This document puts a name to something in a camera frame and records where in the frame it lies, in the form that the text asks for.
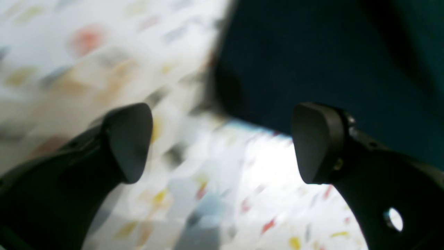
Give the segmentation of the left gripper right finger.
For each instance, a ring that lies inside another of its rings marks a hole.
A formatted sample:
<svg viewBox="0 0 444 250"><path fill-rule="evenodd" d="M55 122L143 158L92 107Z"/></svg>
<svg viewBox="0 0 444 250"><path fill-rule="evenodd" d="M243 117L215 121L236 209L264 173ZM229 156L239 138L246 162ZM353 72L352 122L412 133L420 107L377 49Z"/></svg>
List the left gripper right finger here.
<svg viewBox="0 0 444 250"><path fill-rule="evenodd" d="M443 172L390 150L330 106L298 104L291 131L301 178L338 190L370 250L443 249Z"/></svg>

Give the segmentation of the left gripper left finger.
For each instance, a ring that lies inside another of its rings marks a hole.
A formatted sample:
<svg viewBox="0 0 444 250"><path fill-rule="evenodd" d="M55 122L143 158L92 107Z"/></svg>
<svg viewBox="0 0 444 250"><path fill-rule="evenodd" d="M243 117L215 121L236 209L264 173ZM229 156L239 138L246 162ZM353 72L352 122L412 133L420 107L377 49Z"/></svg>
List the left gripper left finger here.
<svg viewBox="0 0 444 250"><path fill-rule="evenodd" d="M143 174L153 131L146 103L108 112L50 155L1 176L5 250L80 250L106 197Z"/></svg>

